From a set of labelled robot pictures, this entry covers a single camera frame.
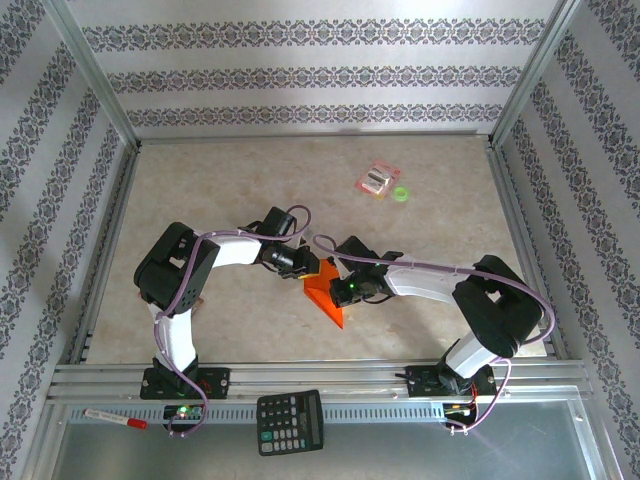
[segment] black calculator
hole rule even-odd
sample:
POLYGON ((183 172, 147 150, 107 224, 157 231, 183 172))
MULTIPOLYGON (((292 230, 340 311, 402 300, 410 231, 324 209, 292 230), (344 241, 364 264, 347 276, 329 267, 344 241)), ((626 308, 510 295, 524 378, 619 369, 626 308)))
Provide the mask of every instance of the black calculator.
POLYGON ((320 450, 322 404, 317 390, 258 399, 258 451, 263 457, 320 450))

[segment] red marker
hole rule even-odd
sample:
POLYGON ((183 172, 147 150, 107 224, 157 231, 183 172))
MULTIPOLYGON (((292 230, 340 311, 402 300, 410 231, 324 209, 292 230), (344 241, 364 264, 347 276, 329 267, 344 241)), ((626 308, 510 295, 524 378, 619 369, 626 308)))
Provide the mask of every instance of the red marker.
POLYGON ((123 417, 122 415, 103 412, 102 410, 93 410, 92 408, 87 408, 82 413, 84 413, 85 417, 97 418, 98 420, 104 420, 105 422, 119 423, 120 425, 139 428, 140 430, 147 428, 147 422, 144 420, 138 420, 137 418, 123 417))

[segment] orange triangle block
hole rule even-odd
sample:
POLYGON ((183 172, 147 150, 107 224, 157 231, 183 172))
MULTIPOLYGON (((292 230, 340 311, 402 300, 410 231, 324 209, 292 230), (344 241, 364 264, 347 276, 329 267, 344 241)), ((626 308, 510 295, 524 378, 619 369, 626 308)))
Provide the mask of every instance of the orange triangle block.
POLYGON ((320 310, 326 313, 340 328, 344 328, 342 308, 336 307, 329 295, 330 282, 338 278, 338 269, 323 258, 320 261, 320 275, 304 279, 304 293, 315 303, 320 310))

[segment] striped wallpaper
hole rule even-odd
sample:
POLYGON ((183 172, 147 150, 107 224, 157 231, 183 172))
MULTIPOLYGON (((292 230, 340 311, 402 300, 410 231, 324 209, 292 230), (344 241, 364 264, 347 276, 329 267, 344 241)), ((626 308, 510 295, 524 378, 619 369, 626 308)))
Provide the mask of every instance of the striped wallpaper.
POLYGON ((625 478, 640 478, 639 32, 637 2, 584 2, 502 145, 625 478))
POLYGON ((555 0, 72 1, 141 138, 489 133, 555 0))
POLYGON ((0 479, 10 479, 88 299, 123 143, 39 2, 0 0, 0 31, 0 479))

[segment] metal base plate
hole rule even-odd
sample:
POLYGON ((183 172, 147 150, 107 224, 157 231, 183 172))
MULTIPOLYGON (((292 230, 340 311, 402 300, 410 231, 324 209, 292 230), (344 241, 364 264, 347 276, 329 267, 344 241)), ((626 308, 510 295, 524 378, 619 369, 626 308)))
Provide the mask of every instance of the metal base plate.
MULTIPOLYGON (((212 400, 224 400, 229 391, 228 368, 199 367, 196 383, 207 398, 212 400)), ((142 378, 140 387, 140 398, 143 400, 197 400, 200 398, 198 392, 191 391, 181 395, 174 388, 167 384, 155 368, 147 368, 142 378)))
MULTIPOLYGON (((405 368, 405 374, 417 381, 407 381, 409 397, 450 397, 451 393, 442 386, 434 386, 437 383, 438 371, 436 365, 409 365, 405 368)), ((478 388, 478 395, 495 395, 497 392, 493 369, 485 365, 473 376, 473 383, 478 388)))

